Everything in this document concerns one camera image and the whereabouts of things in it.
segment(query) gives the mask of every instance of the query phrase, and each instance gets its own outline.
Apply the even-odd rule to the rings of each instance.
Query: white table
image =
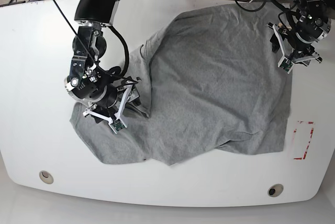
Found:
[[[58,0],[70,21],[78,2]],[[115,27],[131,51],[181,12],[228,3],[122,0]],[[248,156],[213,150],[169,167],[155,160],[102,164],[76,135],[69,123],[74,100],[63,87],[74,35],[51,1],[0,8],[0,20],[0,150],[15,183],[84,198],[187,207],[287,203],[318,191],[335,148],[335,29],[317,45],[323,63],[293,71],[283,152]],[[107,68],[121,61],[123,52],[110,31],[105,37]],[[315,122],[304,160],[293,159],[306,143],[306,129],[300,128],[292,143],[298,120]],[[53,184],[40,180],[42,170],[52,174]],[[274,184],[284,185],[277,198],[267,195]]]

